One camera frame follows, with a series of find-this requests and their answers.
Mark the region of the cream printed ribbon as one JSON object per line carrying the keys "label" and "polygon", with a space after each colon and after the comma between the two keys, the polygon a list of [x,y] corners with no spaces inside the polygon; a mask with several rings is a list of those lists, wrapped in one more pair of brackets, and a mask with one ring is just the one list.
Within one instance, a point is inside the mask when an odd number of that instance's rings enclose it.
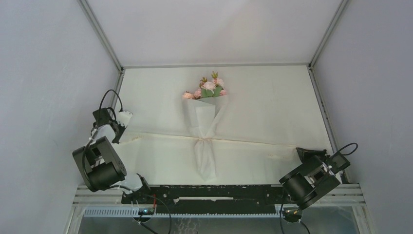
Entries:
{"label": "cream printed ribbon", "polygon": [[160,137],[168,139],[182,139],[182,140],[210,140],[218,142],[227,142],[227,143],[240,143],[240,144],[249,144],[249,145],[262,145],[268,146],[276,149],[278,157],[282,159],[288,159],[293,157],[298,157],[296,150],[296,145],[294,144],[283,144],[283,143],[267,143],[259,141],[248,141],[248,140],[237,140],[237,139],[224,139],[224,138],[199,138],[194,136],[181,136],[181,135],[170,135],[170,134],[158,134],[158,133],[146,133],[146,132],[131,132],[126,133],[121,137],[120,144],[131,143],[140,139],[148,137]]}

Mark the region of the pink fake rose stem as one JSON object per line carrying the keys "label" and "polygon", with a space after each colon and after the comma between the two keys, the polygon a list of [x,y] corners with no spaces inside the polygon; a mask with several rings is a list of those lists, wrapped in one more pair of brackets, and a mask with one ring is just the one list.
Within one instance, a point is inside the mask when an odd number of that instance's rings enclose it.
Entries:
{"label": "pink fake rose stem", "polygon": [[218,78],[218,72],[212,72],[211,74],[212,81],[215,85],[213,91],[213,97],[218,97],[221,95],[221,92],[224,90],[224,81],[221,78]]}
{"label": "pink fake rose stem", "polygon": [[221,90],[219,96],[224,96],[227,95],[227,91],[226,90]]}
{"label": "pink fake rose stem", "polygon": [[184,92],[182,97],[185,98],[185,99],[195,99],[195,96],[192,93],[189,93],[189,92]]}
{"label": "pink fake rose stem", "polygon": [[213,97],[216,87],[217,85],[214,82],[208,81],[207,78],[203,77],[200,80],[199,89],[193,94],[194,99]]}

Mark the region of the translucent white wrapping paper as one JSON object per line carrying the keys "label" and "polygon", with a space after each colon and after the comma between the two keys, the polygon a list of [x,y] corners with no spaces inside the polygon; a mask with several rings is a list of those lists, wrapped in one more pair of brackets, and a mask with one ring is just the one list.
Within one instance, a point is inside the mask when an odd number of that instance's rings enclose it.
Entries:
{"label": "translucent white wrapping paper", "polygon": [[183,98],[184,121],[191,137],[196,139],[194,156],[197,171],[205,181],[216,177],[212,139],[228,105],[228,96],[201,99]]}

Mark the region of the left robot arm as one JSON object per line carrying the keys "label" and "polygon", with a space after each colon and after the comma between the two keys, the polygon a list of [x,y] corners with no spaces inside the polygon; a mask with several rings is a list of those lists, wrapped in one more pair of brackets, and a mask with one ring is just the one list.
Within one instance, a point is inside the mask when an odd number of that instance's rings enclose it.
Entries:
{"label": "left robot arm", "polygon": [[93,112],[95,122],[85,146],[72,152],[85,185],[92,192],[123,189],[140,203],[151,200],[152,190],[140,174],[129,174],[113,145],[120,143],[133,114],[113,108]]}

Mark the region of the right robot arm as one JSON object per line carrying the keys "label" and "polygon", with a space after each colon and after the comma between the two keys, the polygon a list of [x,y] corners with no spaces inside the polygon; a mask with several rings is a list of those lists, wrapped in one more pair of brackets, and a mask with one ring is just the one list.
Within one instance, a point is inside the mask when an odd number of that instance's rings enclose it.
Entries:
{"label": "right robot arm", "polygon": [[324,150],[308,150],[297,147],[301,165],[283,176],[282,198],[304,210],[336,188],[340,181],[336,174],[351,165],[344,154],[332,156]]}

